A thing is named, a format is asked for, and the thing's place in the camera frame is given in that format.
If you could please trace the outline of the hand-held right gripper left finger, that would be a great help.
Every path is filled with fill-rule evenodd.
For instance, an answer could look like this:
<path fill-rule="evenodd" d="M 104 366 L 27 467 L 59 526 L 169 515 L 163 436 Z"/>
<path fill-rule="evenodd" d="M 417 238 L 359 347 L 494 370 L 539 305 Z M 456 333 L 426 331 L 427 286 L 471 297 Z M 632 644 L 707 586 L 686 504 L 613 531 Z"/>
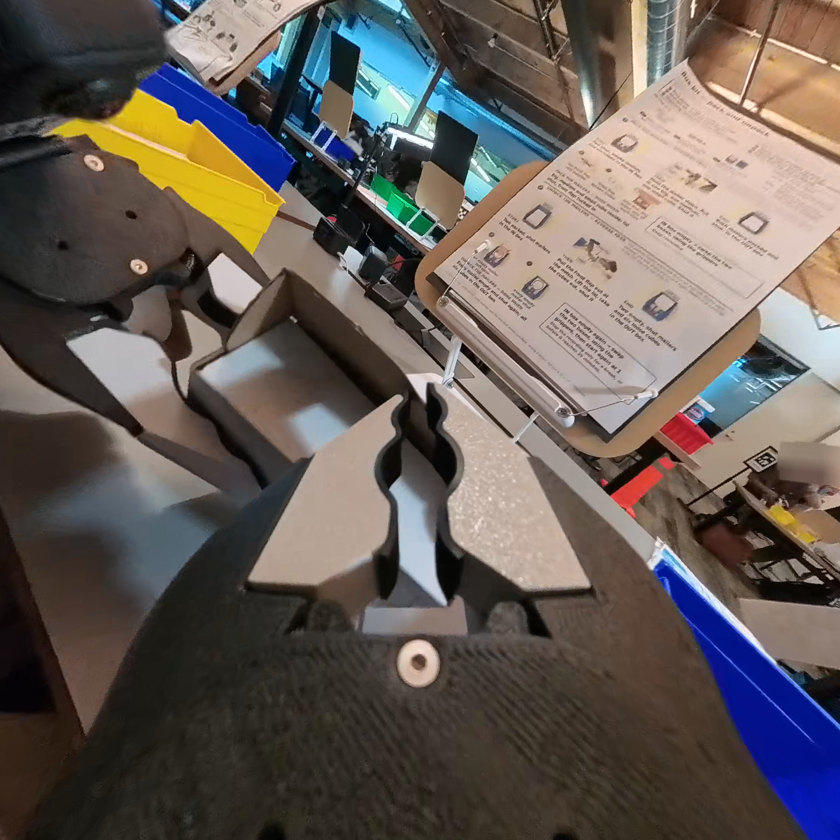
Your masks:
<path fill-rule="evenodd" d="M 312 456 L 248 574 L 248 587 L 338 604 L 360 615 L 395 588 L 406 393 Z"/>

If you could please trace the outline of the white cardboard box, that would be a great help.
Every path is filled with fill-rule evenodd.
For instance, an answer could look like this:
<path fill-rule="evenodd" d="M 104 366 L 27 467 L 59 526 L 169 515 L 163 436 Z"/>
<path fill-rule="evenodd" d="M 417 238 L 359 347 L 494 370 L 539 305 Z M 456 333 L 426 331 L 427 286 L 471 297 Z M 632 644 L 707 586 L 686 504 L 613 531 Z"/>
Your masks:
<path fill-rule="evenodd" d="M 213 541 L 238 563 L 244 588 L 272 594 L 249 588 L 248 576 L 310 458 L 406 393 L 402 474 L 392 486 L 400 549 L 395 588 L 407 562 L 439 594 L 433 552 L 445 485 L 432 464 L 431 434 L 421 430 L 426 384 L 295 273 L 284 269 L 262 290 L 223 348 L 193 368 L 188 389 L 264 480 L 257 498 Z"/>

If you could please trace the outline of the yellow storage bin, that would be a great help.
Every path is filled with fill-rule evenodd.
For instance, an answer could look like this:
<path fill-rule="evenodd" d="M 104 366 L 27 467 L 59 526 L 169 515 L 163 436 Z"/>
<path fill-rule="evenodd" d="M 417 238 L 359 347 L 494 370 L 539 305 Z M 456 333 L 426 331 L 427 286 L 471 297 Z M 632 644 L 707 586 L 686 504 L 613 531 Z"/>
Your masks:
<path fill-rule="evenodd" d="M 73 119 L 54 134 L 87 136 L 101 149 L 134 161 L 153 184 L 171 187 L 250 254 L 284 203 L 202 123 L 181 120 L 171 105 L 143 91 L 136 91 L 110 120 Z"/>

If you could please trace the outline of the grey desk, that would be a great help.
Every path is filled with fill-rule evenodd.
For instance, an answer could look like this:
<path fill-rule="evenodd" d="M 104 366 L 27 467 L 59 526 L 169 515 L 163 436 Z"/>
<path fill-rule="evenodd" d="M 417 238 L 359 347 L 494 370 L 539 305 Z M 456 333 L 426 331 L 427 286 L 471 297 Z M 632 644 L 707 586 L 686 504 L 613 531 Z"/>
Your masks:
<path fill-rule="evenodd" d="M 388 316 L 364 299 L 347 270 L 311 231 L 277 217 L 255 257 L 271 277 L 288 267 L 353 314 L 412 372 L 440 370 Z M 522 445 L 543 460 L 595 525 L 644 560 L 650 537 L 583 469 L 532 428 Z M 2 512 L 12 532 L 48 653 L 66 689 L 63 714 L 88 733 L 124 653 L 153 603 L 193 553 L 245 504 L 157 455 L 29 379 L 2 352 Z"/>

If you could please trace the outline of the black battery charger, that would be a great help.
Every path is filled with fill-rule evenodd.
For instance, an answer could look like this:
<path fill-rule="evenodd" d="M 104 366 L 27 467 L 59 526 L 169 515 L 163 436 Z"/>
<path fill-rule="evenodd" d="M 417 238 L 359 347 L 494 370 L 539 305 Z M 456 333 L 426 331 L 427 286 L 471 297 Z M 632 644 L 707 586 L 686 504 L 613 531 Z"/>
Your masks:
<path fill-rule="evenodd" d="M 321 217 L 312 233 L 314 242 L 328 255 L 338 258 L 352 246 L 351 236 L 331 217 Z"/>

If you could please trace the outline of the blue bin with white sticker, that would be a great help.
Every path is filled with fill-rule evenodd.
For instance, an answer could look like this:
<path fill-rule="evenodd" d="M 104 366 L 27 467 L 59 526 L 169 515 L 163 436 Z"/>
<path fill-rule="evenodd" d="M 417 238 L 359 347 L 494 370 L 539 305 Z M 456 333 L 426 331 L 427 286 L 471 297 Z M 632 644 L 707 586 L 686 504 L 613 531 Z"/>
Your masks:
<path fill-rule="evenodd" d="M 201 123 L 275 192 L 287 181 L 296 160 L 285 147 L 185 72 L 164 64 L 140 90 L 171 106 L 182 121 Z"/>

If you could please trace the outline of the wooden work table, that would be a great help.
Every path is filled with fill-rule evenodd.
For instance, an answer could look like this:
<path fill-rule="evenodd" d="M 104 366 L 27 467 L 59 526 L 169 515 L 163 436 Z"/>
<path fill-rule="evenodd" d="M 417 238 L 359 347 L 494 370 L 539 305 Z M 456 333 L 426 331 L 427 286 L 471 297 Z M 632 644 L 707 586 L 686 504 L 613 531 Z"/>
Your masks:
<path fill-rule="evenodd" d="M 336 175 L 343 184 L 353 187 L 355 180 L 349 171 L 345 171 L 326 151 L 318 147 L 309 135 L 302 132 L 293 122 L 285 120 L 282 124 L 282 132 L 292 139 L 297 141 L 306 152 L 317 160 L 321 165 L 326 167 L 331 173 Z M 355 195 L 359 200 L 372 210 L 385 224 L 387 224 L 397 235 L 402 236 L 407 243 L 409 243 L 415 250 L 422 255 L 428 254 L 433 250 L 437 243 L 428 236 L 420 236 L 410 227 L 406 226 L 393 216 L 386 208 L 386 201 L 384 198 L 378 196 L 372 189 L 366 185 L 360 184 Z"/>

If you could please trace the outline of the green storage bin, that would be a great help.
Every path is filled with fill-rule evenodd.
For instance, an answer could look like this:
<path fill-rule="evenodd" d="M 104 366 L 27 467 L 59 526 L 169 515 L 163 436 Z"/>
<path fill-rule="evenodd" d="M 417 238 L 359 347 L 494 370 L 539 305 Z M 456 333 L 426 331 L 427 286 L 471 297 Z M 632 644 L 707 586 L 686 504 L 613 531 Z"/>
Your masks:
<path fill-rule="evenodd" d="M 367 185 L 386 201 L 387 210 L 400 222 L 420 236 L 429 236 L 438 227 L 432 215 L 418 208 L 413 199 L 404 194 L 382 175 L 374 173 Z"/>

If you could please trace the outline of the red ribbed tub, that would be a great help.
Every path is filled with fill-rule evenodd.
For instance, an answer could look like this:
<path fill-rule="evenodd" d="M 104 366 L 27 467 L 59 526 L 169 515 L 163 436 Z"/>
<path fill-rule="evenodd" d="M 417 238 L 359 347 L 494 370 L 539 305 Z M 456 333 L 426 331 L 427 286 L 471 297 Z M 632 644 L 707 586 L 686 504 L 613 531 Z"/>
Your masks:
<path fill-rule="evenodd" d="M 683 413 L 674 415 L 659 432 L 687 455 L 712 444 L 711 437 Z"/>

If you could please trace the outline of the black sheet board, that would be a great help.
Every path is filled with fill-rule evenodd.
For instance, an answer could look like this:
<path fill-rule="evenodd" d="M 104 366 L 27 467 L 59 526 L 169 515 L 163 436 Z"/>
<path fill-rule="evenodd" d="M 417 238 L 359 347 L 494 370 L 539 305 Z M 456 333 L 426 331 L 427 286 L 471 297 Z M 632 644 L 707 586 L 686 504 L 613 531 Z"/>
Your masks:
<path fill-rule="evenodd" d="M 361 49 L 338 31 L 331 31 L 328 81 L 353 96 L 360 63 Z"/>
<path fill-rule="evenodd" d="M 464 186 L 478 140 L 476 132 L 450 117 L 445 111 L 440 111 L 436 116 L 429 161 Z"/>

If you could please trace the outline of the long wooden table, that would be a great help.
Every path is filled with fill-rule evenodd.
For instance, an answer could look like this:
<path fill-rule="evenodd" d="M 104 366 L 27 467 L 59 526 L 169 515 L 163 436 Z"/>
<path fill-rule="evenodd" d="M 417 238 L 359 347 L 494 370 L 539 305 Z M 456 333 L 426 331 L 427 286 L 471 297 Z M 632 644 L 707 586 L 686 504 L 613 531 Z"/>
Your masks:
<path fill-rule="evenodd" d="M 695 540 L 723 565 L 748 569 L 758 579 L 768 579 L 782 564 L 793 581 L 838 585 L 838 565 L 805 539 L 804 523 L 781 508 L 774 513 L 743 486 L 712 513 L 699 513 L 692 522 Z"/>

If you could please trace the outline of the beige sign board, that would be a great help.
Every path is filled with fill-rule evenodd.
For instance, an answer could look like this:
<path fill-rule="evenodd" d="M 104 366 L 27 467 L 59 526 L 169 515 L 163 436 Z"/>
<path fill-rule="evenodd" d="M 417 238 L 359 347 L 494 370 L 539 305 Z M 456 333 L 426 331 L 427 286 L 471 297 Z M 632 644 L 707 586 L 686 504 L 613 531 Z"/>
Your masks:
<path fill-rule="evenodd" d="M 839 609 L 738 599 L 742 623 L 776 659 L 839 669 Z"/>

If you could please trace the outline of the instruction sheet on stand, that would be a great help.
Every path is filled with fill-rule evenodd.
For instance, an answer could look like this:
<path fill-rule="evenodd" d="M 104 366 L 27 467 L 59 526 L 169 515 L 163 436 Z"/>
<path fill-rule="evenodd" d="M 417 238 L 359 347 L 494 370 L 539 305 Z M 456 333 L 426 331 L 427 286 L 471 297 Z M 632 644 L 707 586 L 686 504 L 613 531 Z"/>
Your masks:
<path fill-rule="evenodd" d="M 838 222 L 838 163 L 684 61 L 515 187 L 433 276 L 610 440 Z"/>

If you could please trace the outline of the narrow silver duct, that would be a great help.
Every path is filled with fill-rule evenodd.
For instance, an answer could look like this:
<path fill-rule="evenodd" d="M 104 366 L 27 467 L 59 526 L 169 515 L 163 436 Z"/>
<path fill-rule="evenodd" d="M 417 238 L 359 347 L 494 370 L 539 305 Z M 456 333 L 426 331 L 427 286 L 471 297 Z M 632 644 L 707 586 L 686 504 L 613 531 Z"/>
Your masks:
<path fill-rule="evenodd" d="M 562 1 L 586 127 L 635 98 L 630 1 Z"/>

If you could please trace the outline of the silver ventilation duct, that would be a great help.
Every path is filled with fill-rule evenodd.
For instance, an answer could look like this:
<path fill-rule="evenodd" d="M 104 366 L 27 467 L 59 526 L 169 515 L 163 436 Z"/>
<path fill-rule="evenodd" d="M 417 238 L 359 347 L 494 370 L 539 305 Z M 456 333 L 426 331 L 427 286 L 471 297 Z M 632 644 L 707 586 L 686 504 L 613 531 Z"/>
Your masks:
<path fill-rule="evenodd" d="M 647 2 L 647 84 L 652 86 L 685 57 L 691 1 Z"/>

